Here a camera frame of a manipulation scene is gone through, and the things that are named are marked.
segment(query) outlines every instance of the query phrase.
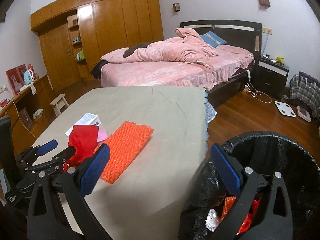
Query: dark wooden headboard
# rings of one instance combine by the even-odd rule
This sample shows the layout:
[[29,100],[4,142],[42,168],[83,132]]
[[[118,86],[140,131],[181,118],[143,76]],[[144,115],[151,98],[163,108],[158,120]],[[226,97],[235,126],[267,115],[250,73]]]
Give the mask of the dark wooden headboard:
[[227,45],[250,51],[256,64],[261,56],[262,24],[237,20],[200,20],[182,22],[180,27],[193,28],[200,35],[213,31],[227,42]]

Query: metal screw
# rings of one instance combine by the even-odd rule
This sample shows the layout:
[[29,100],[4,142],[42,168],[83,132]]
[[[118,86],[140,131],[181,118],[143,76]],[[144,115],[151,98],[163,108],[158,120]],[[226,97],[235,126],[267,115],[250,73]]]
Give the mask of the metal screw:
[[45,176],[45,172],[44,171],[39,172],[38,176],[39,178],[43,178]]
[[75,167],[70,167],[70,168],[67,170],[67,172],[68,172],[69,174],[73,174],[73,173],[76,172],[76,168],[75,168]]
[[245,171],[247,174],[252,174],[252,173],[253,173],[253,169],[250,168],[250,167],[245,167],[245,168],[244,168],[244,171]]
[[279,179],[282,177],[282,174],[279,171],[276,171],[275,176]]

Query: power outlet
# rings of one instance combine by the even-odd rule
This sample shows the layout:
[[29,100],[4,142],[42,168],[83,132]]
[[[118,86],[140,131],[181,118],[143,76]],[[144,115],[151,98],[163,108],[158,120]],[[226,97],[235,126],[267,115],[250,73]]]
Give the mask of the power outlet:
[[268,33],[268,34],[272,35],[272,29],[262,28],[262,32],[263,32],[263,33]]

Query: blue gripper pad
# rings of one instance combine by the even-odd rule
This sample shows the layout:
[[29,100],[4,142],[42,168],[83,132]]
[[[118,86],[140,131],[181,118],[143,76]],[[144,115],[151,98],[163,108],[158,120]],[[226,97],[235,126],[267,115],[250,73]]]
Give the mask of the blue gripper pad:
[[38,156],[46,155],[48,152],[51,152],[53,149],[58,147],[58,142],[56,140],[52,140],[47,142],[46,144],[40,146],[37,151]]
[[[242,175],[241,171],[236,171],[233,167],[233,162],[227,153],[223,153],[216,144],[211,147],[211,160],[214,166],[217,168],[226,189],[231,195],[239,197],[241,195]],[[241,169],[241,165],[238,160],[235,160],[238,164],[237,168]]]
[[110,158],[109,146],[102,144],[97,152],[92,157],[86,158],[86,160],[91,158],[93,159],[92,162],[80,178],[79,192],[82,197],[91,194],[94,186],[97,184],[97,181]]

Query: plaid shirt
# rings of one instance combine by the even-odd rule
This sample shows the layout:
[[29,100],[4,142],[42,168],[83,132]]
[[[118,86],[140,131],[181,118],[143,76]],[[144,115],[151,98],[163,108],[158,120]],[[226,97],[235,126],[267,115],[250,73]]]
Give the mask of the plaid shirt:
[[296,74],[290,80],[290,99],[300,99],[312,109],[312,116],[320,120],[320,88]]

